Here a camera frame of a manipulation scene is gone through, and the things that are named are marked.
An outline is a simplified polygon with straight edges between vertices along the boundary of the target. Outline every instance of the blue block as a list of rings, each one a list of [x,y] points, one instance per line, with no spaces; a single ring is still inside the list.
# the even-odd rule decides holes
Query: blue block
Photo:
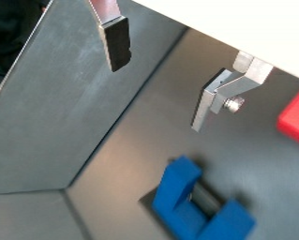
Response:
[[[254,219],[244,206],[230,200],[209,219],[189,200],[202,170],[186,157],[166,168],[157,190],[153,209],[181,240],[244,240],[254,226]]]

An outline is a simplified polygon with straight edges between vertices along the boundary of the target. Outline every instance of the red object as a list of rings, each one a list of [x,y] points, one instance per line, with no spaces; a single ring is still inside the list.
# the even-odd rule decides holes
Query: red object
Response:
[[[278,129],[299,142],[299,93],[278,117]]]

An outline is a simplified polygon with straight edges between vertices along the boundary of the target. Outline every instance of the gray metal panel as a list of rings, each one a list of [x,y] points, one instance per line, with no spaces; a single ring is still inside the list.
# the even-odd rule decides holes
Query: gray metal panel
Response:
[[[90,240],[59,191],[0,195],[0,240]]]
[[[202,134],[190,129],[201,88],[236,55],[190,31],[153,76],[69,191],[95,239],[171,239],[143,200],[183,154],[221,197],[237,198],[256,216],[250,240],[299,239],[299,144],[276,129],[299,80],[276,69],[237,115],[213,116]]]
[[[133,59],[110,71],[89,2],[55,0],[0,92],[0,192],[65,188],[185,27],[122,1]]]

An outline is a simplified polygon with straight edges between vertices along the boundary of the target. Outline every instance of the screw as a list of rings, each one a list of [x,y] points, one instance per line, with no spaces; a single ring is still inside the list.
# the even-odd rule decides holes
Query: screw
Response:
[[[237,113],[237,111],[244,106],[245,99],[240,96],[232,97],[225,102],[225,109],[228,109],[232,113]]]

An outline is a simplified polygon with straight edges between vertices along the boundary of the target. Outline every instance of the white mounting plate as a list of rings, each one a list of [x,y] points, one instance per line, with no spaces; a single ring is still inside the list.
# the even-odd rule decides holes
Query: white mounting plate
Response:
[[[134,1],[299,78],[299,0]]]

